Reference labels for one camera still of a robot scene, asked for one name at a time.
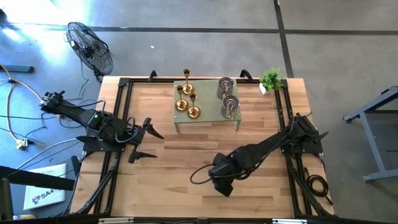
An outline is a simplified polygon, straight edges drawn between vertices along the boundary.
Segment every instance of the fan grille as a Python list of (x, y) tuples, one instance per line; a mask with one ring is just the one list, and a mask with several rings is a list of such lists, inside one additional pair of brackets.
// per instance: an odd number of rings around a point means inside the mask
[(80, 22), (68, 24), (67, 39), (84, 64), (95, 73), (109, 75), (113, 61), (106, 44), (86, 25)]

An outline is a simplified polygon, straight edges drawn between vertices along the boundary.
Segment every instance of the white cable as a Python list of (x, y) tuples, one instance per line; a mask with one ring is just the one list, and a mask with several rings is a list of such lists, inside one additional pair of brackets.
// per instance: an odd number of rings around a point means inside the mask
[(24, 165), (27, 164), (28, 162), (32, 161), (32, 160), (33, 160), (34, 158), (36, 158), (37, 156), (41, 155), (41, 153), (43, 153), (43, 152), (45, 152), (45, 151), (51, 149), (52, 147), (58, 146), (59, 144), (62, 144), (62, 143), (65, 143), (65, 142), (70, 142), (70, 141), (77, 141), (77, 139), (74, 138), (74, 139), (65, 140), (65, 141), (62, 141), (62, 142), (55, 143), (55, 144), (53, 144), (52, 146), (46, 147), (43, 151), (37, 153), (34, 157), (32, 157), (32, 158), (26, 160), (23, 164), (19, 165), (16, 169), (20, 169), (22, 166), (24, 166)]

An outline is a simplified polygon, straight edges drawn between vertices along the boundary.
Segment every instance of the yellow cable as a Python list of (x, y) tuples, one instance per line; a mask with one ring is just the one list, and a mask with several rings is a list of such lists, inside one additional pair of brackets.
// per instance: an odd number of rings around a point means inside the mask
[[(1, 67), (4, 69), (4, 71), (7, 73), (8, 79), (9, 79), (9, 80), (12, 80), (11, 75), (10, 75), (10, 73), (8, 72), (7, 68), (6, 68), (4, 65), (2, 65), (2, 64), (0, 64), (0, 66), (1, 66)], [(37, 97), (39, 100), (41, 100), (41, 97), (39, 96), (39, 94), (37, 94), (31, 87), (29, 87), (28, 85), (26, 85), (25, 83), (23, 83), (23, 82), (21, 82), (21, 81), (17, 81), (17, 80), (14, 80), (14, 81), (17, 82), (17, 83), (19, 83), (19, 84), (21, 84), (21, 85), (24, 85), (28, 90), (30, 90), (34, 95), (36, 95), (36, 97)], [(6, 111), (6, 116), (7, 116), (7, 127), (8, 127), (8, 130), (10, 131), (10, 134), (11, 134), (12, 138), (14, 138), (15, 141), (17, 142), (17, 148), (21, 148), (21, 147), (22, 147), (23, 140), (18, 139), (18, 138), (15, 136), (15, 134), (12, 132), (12, 129), (11, 129), (11, 122), (10, 122), (10, 117), (9, 117), (9, 111), (10, 111), (10, 98), (11, 98), (11, 93), (12, 93), (12, 90), (13, 90), (13, 89), (14, 89), (14, 84), (13, 84), (13, 83), (10, 83), (10, 92), (8, 93), (8, 96), (7, 96), (7, 103), (6, 103), (6, 109), (7, 109), (7, 111)]]

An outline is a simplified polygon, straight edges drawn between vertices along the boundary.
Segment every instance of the potted plant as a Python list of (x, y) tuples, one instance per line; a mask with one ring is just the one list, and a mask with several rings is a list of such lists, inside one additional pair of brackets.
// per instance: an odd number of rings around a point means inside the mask
[(264, 75), (260, 77), (260, 90), (263, 95), (270, 92), (271, 90), (277, 90), (282, 84), (280, 84), (281, 78), (278, 78), (279, 68), (271, 68), (269, 71), (264, 72)]

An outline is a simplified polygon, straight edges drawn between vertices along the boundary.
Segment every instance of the green plant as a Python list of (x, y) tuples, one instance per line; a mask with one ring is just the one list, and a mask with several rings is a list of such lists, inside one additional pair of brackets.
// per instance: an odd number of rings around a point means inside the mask
[(269, 71), (264, 72), (264, 75), (260, 77), (260, 82), (266, 88), (267, 91), (277, 90), (282, 84), (280, 84), (281, 78), (278, 78), (279, 68), (271, 68)]

